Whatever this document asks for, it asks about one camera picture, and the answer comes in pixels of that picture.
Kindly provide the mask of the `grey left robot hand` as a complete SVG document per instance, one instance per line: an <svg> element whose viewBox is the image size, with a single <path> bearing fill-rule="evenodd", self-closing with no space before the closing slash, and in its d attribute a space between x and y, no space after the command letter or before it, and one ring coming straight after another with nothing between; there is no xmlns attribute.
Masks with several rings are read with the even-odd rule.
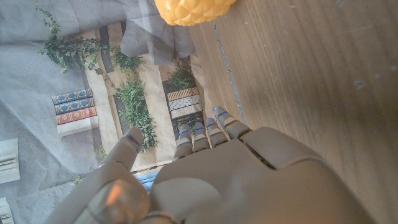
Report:
<svg viewBox="0 0 398 224"><path fill-rule="evenodd" d="M333 169L272 128L253 130L221 107L183 125L173 161L150 190L131 174L142 146L126 132L47 223L373 223Z"/></svg>

